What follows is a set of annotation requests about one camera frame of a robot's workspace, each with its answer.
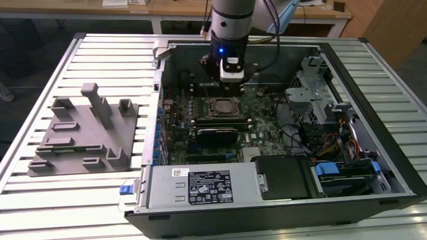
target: white table leg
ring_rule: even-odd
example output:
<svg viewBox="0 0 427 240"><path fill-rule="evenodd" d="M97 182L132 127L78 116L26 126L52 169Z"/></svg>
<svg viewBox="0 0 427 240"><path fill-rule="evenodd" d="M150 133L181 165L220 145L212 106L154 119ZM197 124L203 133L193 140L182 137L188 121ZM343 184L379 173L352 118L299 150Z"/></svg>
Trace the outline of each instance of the white table leg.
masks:
<svg viewBox="0 0 427 240"><path fill-rule="evenodd" d="M161 16L150 16L150 26L152 26L152 33L161 34Z"/></svg>
<svg viewBox="0 0 427 240"><path fill-rule="evenodd" d="M5 102L12 102L14 99L13 94L10 93L9 89L6 89L6 87L2 85L1 82L0 82L0 99L2 99L2 101Z"/></svg>
<svg viewBox="0 0 427 240"><path fill-rule="evenodd" d="M328 38L339 38L344 30L348 19L336 19L335 25L328 32Z"/></svg>

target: black plastic cover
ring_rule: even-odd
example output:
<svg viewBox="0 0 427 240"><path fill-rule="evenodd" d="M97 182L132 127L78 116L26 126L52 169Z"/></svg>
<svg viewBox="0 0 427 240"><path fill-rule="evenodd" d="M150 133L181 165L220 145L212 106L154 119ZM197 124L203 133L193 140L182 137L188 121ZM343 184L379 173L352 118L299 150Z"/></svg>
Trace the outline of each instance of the black plastic cover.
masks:
<svg viewBox="0 0 427 240"><path fill-rule="evenodd" d="M313 174L312 161L301 155L272 155L252 158L257 174L263 174L267 182L267 192L261 199L315 199L321 198Z"/></svg>

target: motherboard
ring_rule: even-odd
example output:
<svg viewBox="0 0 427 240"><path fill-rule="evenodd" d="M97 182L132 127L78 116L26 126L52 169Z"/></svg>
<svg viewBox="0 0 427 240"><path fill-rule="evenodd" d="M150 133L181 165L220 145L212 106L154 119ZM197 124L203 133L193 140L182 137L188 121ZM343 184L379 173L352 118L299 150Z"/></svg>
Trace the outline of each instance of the motherboard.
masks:
<svg viewBox="0 0 427 240"><path fill-rule="evenodd" d="M256 85L240 86L235 96L212 89L165 88L168 164L239 163L287 154L275 118L277 93Z"/></svg>

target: white sticker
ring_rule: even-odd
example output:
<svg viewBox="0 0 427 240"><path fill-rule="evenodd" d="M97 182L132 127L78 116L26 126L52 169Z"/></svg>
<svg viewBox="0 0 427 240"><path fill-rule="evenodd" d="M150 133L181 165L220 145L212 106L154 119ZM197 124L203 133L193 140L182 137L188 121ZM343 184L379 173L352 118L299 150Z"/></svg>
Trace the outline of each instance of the white sticker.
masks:
<svg viewBox="0 0 427 240"><path fill-rule="evenodd" d="M130 14L148 14L148 11L129 11Z"/></svg>
<svg viewBox="0 0 427 240"><path fill-rule="evenodd" d="M189 168L173 168L172 177L186 177L188 172L189 172Z"/></svg>
<svg viewBox="0 0 427 240"><path fill-rule="evenodd" d="M335 16L337 19L351 19L352 17L351 16L343 16L343 15L337 15Z"/></svg>
<svg viewBox="0 0 427 240"><path fill-rule="evenodd" d="M227 58L227 62L229 64L237 64L239 63L239 58L237 57L228 57Z"/></svg>

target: black cable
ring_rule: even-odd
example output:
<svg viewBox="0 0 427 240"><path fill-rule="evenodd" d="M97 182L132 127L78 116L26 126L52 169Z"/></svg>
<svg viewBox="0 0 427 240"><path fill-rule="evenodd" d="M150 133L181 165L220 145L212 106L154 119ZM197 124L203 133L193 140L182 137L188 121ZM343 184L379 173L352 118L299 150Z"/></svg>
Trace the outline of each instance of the black cable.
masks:
<svg viewBox="0 0 427 240"><path fill-rule="evenodd" d="M209 0L205 0L205 6L204 6L204 16L203 16L203 26L205 26L205 23L207 23L207 15L208 15L208 2L209 2Z"/></svg>
<svg viewBox="0 0 427 240"><path fill-rule="evenodd" d="M269 1L269 4L271 4L272 8L273 8L273 12L275 12L275 16L276 16L276 17L273 16L273 13L272 13L272 10L271 10L269 5L267 3L267 0L263 0L264 6L265 6L265 8L268 10L268 14L269 14L269 16L272 18L272 21L273 21L275 38L276 38L276 50L275 50L273 59L272 59L271 63L267 64L264 67L260 67L257 69L259 72L264 71L265 69L268 69L275 64L275 62L279 59L279 55L280 55L280 33L279 33L280 32L280 19L279 19L279 14L277 14L276 7L275 7L272 1L271 0L268 0L268 1Z"/></svg>
<svg viewBox="0 0 427 240"><path fill-rule="evenodd" d="M304 13L304 24L307 23L307 15L305 15L305 7L301 4L297 4L301 7L301 11Z"/></svg>
<svg viewBox="0 0 427 240"><path fill-rule="evenodd" d="M211 6L211 11L208 12L208 17L207 17L205 22L209 22L209 20L211 20L211 16L212 16L212 8L213 8L213 5Z"/></svg>

